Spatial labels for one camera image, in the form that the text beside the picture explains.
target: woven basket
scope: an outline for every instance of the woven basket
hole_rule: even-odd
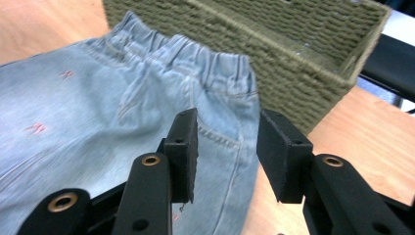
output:
[[[370,0],[104,0],[110,26],[127,10],[165,35],[251,57],[261,106],[303,133],[354,86],[390,9]]]

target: jeans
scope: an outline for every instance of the jeans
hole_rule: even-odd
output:
[[[0,67],[0,231],[14,234],[47,195],[96,197],[154,152],[175,115],[197,108],[194,204],[174,234],[239,234],[253,194],[259,102],[243,55],[167,38],[134,14],[101,38]]]

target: table surface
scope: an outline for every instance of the table surface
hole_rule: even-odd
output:
[[[100,0],[0,0],[0,64],[108,31]],[[374,190],[411,204],[415,117],[354,87],[307,137],[314,154],[347,159]],[[276,202],[260,167],[243,234],[307,234],[301,210]]]

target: metal grommet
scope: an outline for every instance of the metal grommet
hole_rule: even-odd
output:
[[[325,157],[323,159],[323,162],[326,165],[330,165],[330,166],[333,166],[333,167],[342,167],[343,166],[343,162],[342,161],[340,161],[340,160],[338,160],[336,158],[333,158],[333,157]]]
[[[69,192],[54,198],[48,205],[49,212],[63,212],[71,208],[77,201],[77,195]]]
[[[157,156],[149,156],[144,158],[141,161],[141,164],[143,165],[157,165],[160,162],[160,158]]]

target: elastic waistband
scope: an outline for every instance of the elastic waistband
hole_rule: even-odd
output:
[[[248,56],[213,52],[183,35],[168,38],[147,27],[132,12],[127,12],[122,22],[104,38],[107,47],[104,53],[112,51],[119,61],[134,57],[159,60],[189,72],[205,89],[228,95],[256,92]]]

